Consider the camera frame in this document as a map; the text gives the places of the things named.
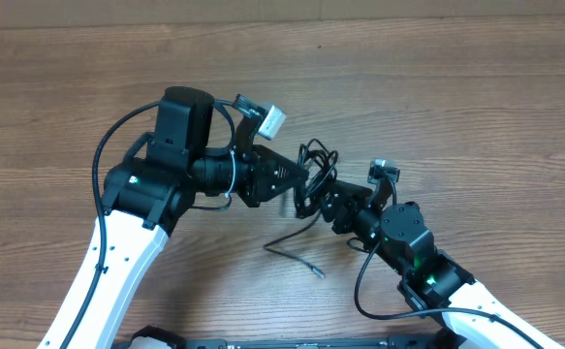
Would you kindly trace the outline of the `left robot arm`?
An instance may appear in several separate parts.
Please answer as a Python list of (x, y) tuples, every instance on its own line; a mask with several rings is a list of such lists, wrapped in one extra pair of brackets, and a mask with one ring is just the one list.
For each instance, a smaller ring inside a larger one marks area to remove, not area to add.
[(104, 179), (92, 175), (93, 236), (43, 348), (111, 347), (143, 276), (198, 194), (257, 207), (307, 179), (295, 162), (254, 142), (272, 140), (287, 117), (272, 103), (172, 86), (151, 106), (154, 130)]

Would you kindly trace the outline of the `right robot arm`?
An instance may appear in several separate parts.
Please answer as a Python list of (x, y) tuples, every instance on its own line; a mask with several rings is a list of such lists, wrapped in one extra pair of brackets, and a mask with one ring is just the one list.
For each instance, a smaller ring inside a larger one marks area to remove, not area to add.
[(355, 234), (370, 258), (381, 258), (400, 276), (397, 289), (411, 308), (406, 315), (437, 322), (443, 346), (558, 347), (438, 249), (419, 206), (400, 202), (390, 181), (369, 189), (337, 180), (322, 190), (319, 206), (336, 233)]

